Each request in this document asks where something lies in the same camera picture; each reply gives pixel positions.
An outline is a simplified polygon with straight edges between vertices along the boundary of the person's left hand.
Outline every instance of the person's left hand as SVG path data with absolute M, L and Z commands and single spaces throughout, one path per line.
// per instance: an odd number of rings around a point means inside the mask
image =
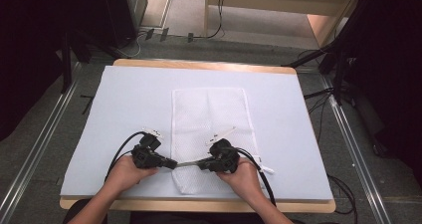
M 105 185 L 117 192 L 124 192 L 141 179 L 158 172 L 158 168 L 137 168 L 131 156 L 121 157 L 112 168 Z

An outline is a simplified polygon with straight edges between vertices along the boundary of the white cable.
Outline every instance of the white cable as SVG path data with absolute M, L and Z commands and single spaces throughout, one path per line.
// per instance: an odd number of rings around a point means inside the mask
M 261 157 L 259 155 L 252 155 L 252 157 L 254 158 L 255 162 L 257 162 L 257 164 L 261 167 L 261 172 L 266 171 L 267 173 L 270 173 L 270 174 L 276 173 L 276 171 L 273 168 L 263 165 L 261 161 Z
M 122 55 L 127 56 L 127 57 L 129 57 L 129 58 L 132 58 L 132 57 L 137 56 L 137 55 L 140 53 L 139 38 L 143 37 L 144 35 L 146 35 L 146 33 L 145 33 L 145 34 L 141 34 L 141 35 L 139 35 L 139 36 L 136 38 L 136 44 L 137 44 L 137 53 L 136 53 L 136 54 L 134 54 L 134 55 L 132 55 L 132 56 L 131 56 L 131 55 L 128 55 L 128 54 L 124 53 L 123 51 L 121 51 L 121 50 L 119 50 L 119 49 L 117 49 L 117 51 L 118 51 L 118 52 L 120 52 Z

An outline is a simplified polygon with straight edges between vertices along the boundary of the metal frame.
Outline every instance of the metal frame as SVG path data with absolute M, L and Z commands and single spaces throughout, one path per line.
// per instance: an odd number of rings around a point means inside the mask
M 12 184 L 9 186 L 9 189 L 6 193 L 5 198 L 0 206 L 0 223 L 6 224 L 9 223 L 10 218 L 13 215 L 13 212 L 16 209 L 22 195 L 25 192 L 26 187 L 31 180 L 32 175 L 35 172 L 35 169 L 40 162 L 44 151 L 46 150 L 50 139 L 56 129 L 57 124 L 59 123 L 62 114 L 64 113 L 68 103 L 75 91 L 75 88 L 79 81 L 79 73 L 81 72 L 82 65 L 81 63 L 76 63 L 74 67 L 74 77 L 75 80 L 72 82 L 68 90 L 61 94 L 55 107 L 53 108 L 52 113 L 44 124 L 43 129 L 40 132 L 37 140 L 35 141 L 30 153 L 28 154 L 24 164 L 13 180 Z
M 332 84 L 328 76 L 322 76 L 322 83 L 325 89 L 332 88 Z M 385 209 L 381 194 L 379 193 L 375 181 L 370 174 L 369 168 L 367 167 L 363 155 L 360 152 L 359 146 L 357 145 L 356 139 L 354 138 L 353 132 L 341 106 L 338 105 L 333 96 L 329 97 L 329 102 L 344 137 L 344 141 L 354 163 L 354 167 L 356 168 L 363 190 L 365 191 L 366 198 L 372 208 L 376 222 L 382 224 L 393 223 L 387 213 L 387 210 Z

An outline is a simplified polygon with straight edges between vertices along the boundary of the wooden table edge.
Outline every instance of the wooden table edge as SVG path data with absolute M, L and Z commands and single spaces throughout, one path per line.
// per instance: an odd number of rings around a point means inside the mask
M 69 209 L 78 200 L 75 197 L 62 196 L 60 206 Z M 334 199 L 327 201 L 279 201 L 277 208 L 282 212 L 332 213 L 335 210 Z M 180 211 L 180 212 L 254 212 L 242 200 L 163 200 L 163 199 L 118 199 L 111 210 L 125 211 Z
M 290 67 L 269 67 L 250 64 L 218 63 L 218 62 L 193 62 L 181 60 L 131 60 L 118 59 L 113 63 L 119 67 L 150 67 L 172 69 L 214 70 L 227 72 L 252 72 L 296 75 L 296 70 Z

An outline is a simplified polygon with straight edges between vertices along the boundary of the gray floor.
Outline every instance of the gray floor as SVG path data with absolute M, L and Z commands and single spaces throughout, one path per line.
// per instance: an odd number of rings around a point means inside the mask
M 303 50 L 271 45 L 253 45 L 219 40 L 196 40 L 169 37 L 159 42 L 158 35 L 141 41 L 138 59 L 179 59 L 193 61 L 236 62 L 278 66 L 298 58 Z M 137 51 L 136 44 L 124 49 L 127 53 Z M 59 122 L 47 149 L 24 192 L 10 223 L 60 223 L 66 214 L 59 206 L 61 181 L 78 144 L 88 115 L 82 114 L 88 100 L 81 95 L 93 96 L 99 85 L 102 71 L 112 60 L 101 52 L 94 52 L 93 61 L 84 65 L 80 81 L 73 97 Z M 309 70 L 316 66 L 312 61 Z M 320 75 L 300 73 L 299 79 L 304 94 L 322 89 Z M 12 135 L 0 142 L 0 197 L 3 199 L 8 186 L 17 175 L 26 156 L 59 98 L 61 79 L 58 79 L 33 106 Z M 311 107 L 318 98 L 307 100 Z M 359 114 L 344 103 L 344 111 L 364 154 L 370 171 L 384 198 L 387 210 L 394 223 L 422 223 L 422 191 L 415 182 L 411 170 L 396 159 L 381 159 L 371 149 L 370 139 L 361 123 Z M 311 114 L 318 133 L 321 108 Z M 325 169 L 343 180 L 352 189 L 356 200 L 359 223 L 376 223 L 352 160 L 344 144 L 341 131 L 333 111 L 327 105 L 322 114 L 322 132 L 319 143 Z M 343 193 L 332 186 L 338 209 L 349 207 Z M 289 217 L 306 223 L 338 222 L 352 223 L 352 215 L 289 213 Z M 126 212 L 112 212 L 110 223 L 124 223 Z
M 171 0 L 163 27 L 169 29 L 170 35 L 187 36 L 188 33 L 193 33 L 195 36 L 210 36 L 218 29 L 220 16 L 217 6 L 208 6 L 208 13 L 204 7 L 205 0 Z M 318 48 L 306 14 L 227 6 L 222 11 L 224 33 L 216 36 L 221 41 Z

